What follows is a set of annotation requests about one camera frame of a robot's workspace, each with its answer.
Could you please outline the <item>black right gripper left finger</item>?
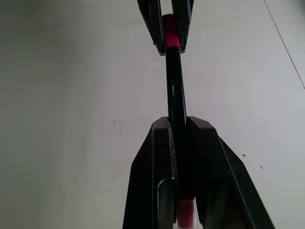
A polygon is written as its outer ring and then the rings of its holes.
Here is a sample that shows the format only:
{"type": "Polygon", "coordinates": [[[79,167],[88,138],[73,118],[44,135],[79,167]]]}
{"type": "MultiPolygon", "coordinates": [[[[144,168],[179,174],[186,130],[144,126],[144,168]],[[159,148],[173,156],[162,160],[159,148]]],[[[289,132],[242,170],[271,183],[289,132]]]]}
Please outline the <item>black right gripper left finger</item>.
{"type": "Polygon", "coordinates": [[[173,132],[161,117],[132,162],[122,229],[173,229],[176,187],[173,132]]]}

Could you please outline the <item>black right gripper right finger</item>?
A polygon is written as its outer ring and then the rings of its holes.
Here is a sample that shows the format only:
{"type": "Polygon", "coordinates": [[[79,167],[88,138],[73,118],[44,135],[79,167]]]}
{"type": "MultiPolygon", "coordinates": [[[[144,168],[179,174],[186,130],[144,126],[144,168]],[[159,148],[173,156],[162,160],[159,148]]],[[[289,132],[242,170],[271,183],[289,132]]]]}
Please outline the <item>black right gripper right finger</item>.
{"type": "Polygon", "coordinates": [[[187,129],[203,229],[275,229],[244,163],[216,129],[192,116],[187,129]]]}

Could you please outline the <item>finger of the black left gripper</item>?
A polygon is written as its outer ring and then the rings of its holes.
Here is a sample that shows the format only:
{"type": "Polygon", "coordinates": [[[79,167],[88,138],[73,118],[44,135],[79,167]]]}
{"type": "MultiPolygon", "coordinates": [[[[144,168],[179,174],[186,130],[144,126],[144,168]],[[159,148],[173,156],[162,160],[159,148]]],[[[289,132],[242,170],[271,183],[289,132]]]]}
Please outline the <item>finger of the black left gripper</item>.
{"type": "Polygon", "coordinates": [[[186,50],[193,4],[194,0],[172,0],[173,15],[175,17],[181,53],[184,53],[186,50]]]}
{"type": "Polygon", "coordinates": [[[158,53],[165,55],[164,33],[160,0],[137,0],[139,10],[158,53]]]}

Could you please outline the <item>red marker cap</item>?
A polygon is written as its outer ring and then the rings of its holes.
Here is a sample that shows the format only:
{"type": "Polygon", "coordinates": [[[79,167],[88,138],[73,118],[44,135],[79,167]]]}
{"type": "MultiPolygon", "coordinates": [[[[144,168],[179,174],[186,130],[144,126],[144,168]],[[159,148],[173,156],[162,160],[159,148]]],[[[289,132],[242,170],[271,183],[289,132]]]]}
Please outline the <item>red marker cap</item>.
{"type": "Polygon", "coordinates": [[[171,47],[180,48],[180,41],[176,30],[175,17],[173,14],[162,16],[164,32],[164,48],[167,50],[171,47]]]}

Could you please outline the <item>black marker with red end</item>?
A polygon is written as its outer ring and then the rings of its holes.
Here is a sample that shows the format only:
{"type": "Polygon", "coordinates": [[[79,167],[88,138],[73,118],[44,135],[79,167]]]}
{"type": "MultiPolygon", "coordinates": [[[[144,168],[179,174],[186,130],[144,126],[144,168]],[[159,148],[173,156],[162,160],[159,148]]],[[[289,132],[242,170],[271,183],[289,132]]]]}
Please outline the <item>black marker with red end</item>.
{"type": "Polygon", "coordinates": [[[168,118],[173,132],[177,168],[176,221],[178,228],[192,229],[195,208],[192,159],[186,129],[187,115],[179,48],[168,48],[165,56],[168,118]]]}

